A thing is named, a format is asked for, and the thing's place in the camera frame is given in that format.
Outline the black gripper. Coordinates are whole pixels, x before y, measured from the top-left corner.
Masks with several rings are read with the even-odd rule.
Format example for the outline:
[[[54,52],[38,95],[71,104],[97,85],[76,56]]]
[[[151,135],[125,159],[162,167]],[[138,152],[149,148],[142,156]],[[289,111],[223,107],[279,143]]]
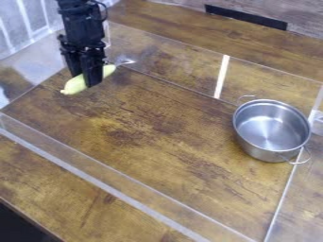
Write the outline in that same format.
[[[85,76],[89,88],[105,78],[105,20],[107,6],[98,0],[58,0],[66,34],[58,37],[60,54],[75,77]]]

